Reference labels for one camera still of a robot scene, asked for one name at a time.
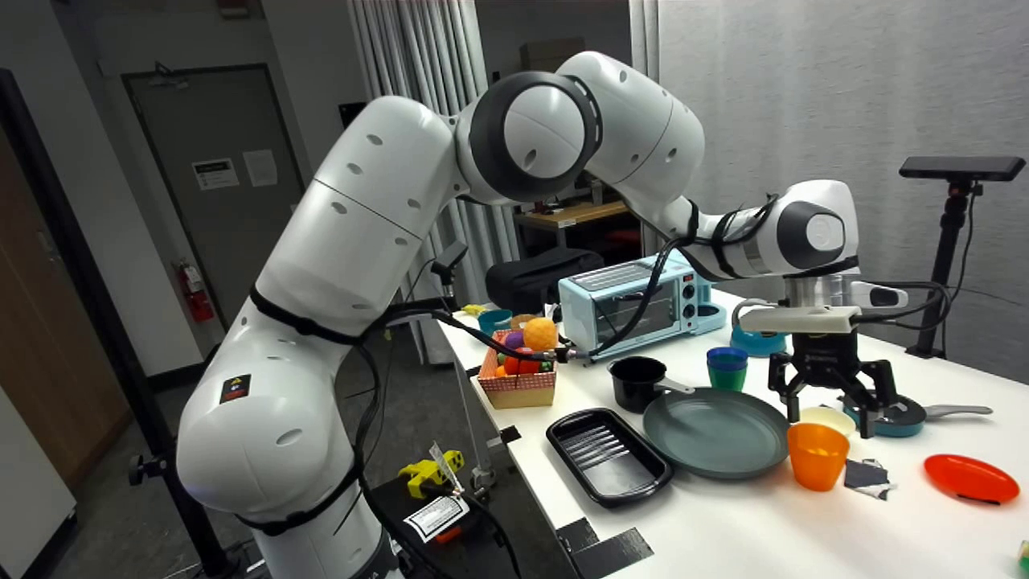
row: orange cup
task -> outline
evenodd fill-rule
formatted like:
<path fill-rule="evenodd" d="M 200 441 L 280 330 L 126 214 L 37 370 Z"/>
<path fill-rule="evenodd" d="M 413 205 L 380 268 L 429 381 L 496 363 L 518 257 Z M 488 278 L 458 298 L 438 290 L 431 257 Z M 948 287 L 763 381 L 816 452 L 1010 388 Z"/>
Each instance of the orange cup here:
<path fill-rule="evenodd" d="M 792 448 L 796 480 L 803 488 L 828 492 L 836 485 L 847 467 L 847 452 L 848 452 L 848 441 L 836 428 L 828 428 L 816 422 L 797 422 L 787 432 L 787 448 Z"/>

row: green object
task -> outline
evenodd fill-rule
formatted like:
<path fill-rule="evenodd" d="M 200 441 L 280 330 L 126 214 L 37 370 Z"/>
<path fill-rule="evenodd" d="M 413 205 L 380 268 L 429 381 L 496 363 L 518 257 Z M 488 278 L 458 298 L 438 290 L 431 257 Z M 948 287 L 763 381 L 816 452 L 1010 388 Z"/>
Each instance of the green object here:
<path fill-rule="evenodd" d="M 715 388 L 730 388 L 730 391 L 741 391 L 742 382 L 747 382 L 747 370 L 719 370 L 719 367 L 710 367 L 708 375 L 710 375 L 710 387 L 715 387 Z"/>
<path fill-rule="evenodd" d="M 1029 579 L 1029 542 L 1024 542 L 1020 577 Z"/>
<path fill-rule="evenodd" d="M 710 346 L 708 381 L 715 388 L 741 391 L 747 382 L 747 352 L 742 346 Z"/>

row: green plate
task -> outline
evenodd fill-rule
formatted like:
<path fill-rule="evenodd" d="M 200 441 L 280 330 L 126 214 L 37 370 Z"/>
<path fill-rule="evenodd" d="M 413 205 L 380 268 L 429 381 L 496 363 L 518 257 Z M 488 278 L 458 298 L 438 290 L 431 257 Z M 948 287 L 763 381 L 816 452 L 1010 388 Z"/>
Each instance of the green plate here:
<path fill-rule="evenodd" d="M 787 418 L 747 391 L 668 391 L 648 404 L 644 435 L 674 467 L 719 484 L 772 474 L 784 454 Z"/>

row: clutter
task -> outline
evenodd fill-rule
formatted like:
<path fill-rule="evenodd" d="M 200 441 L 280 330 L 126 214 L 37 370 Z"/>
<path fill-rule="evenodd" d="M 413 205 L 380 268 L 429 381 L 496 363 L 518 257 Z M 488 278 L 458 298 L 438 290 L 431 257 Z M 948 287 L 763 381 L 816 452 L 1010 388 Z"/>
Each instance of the clutter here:
<path fill-rule="evenodd" d="M 892 474 L 878 460 L 847 460 L 844 485 L 871 500 L 887 503 L 892 488 Z"/>
<path fill-rule="evenodd" d="M 551 318 L 523 318 L 518 329 L 492 334 L 508 352 L 486 352 L 479 387 L 496 408 L 523 408 L 552 402 L 552 346 L 555 326 Z"/>
<path fill-rule="evenodd" d="M 404 524 L 414 528 L 420 543 L 429 543 L 466 514 L 470 514 L 470 506 L 459 497 L 438 497 L 426 509 L 413 511 Z"/>
<path fill-rule="evenodd" d="M 443 462 L 451 470 L 459 470 L 463 467 L 463 454 L 459 452 L 446 452 L 443 454 Z M 399 475 L 409 475 L 409 497 L 426 503 L 429 497 L 438 497 L 438 492 L 446 492 L 451 484 L 446 475 L 441 474 L 438 460 L 419 460 L 419 462 L 404 462 L 399 470 Z"/>

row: toaster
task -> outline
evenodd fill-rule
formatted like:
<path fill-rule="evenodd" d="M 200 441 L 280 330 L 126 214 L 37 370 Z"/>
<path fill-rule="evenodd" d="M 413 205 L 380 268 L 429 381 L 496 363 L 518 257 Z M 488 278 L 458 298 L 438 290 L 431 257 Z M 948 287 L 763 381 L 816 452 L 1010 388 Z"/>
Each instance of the toaster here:
<path fill-rule="evenodd" d="M 581 271 L 555 283 L 562 334 L 588 360 L 607 360 L 682 334 L 708 334 L 726 326 L 719 305 L 710 302 L 710 283 L 671 251 L 652 287 L 652 297 L 617 345 L 607 345 L 641 309 L 652 278 L 656 254 Z"/>

